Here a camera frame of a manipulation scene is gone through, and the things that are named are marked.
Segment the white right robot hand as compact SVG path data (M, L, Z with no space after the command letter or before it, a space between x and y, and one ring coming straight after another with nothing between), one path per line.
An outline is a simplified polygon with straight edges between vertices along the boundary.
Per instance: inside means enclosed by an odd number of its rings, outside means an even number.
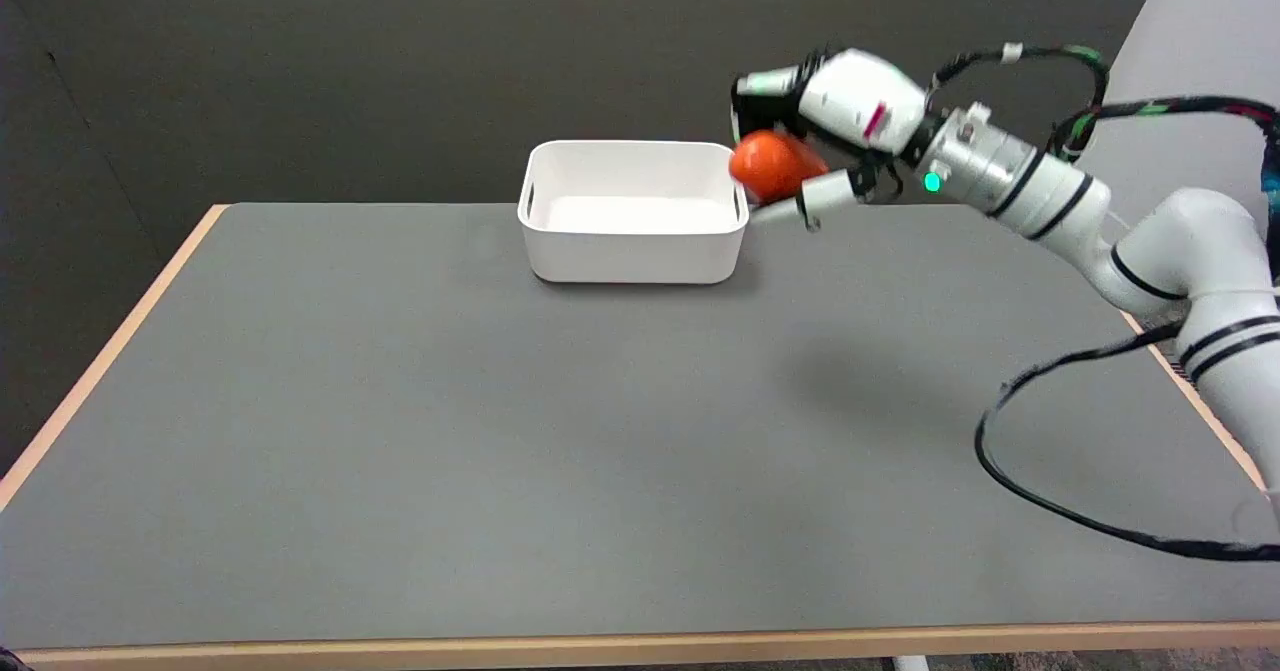
M849 47L736 77L730 111L730 175L753 204L750 224L818 232L838 210L900 197L897 165L925 128L928 101L891 61Z

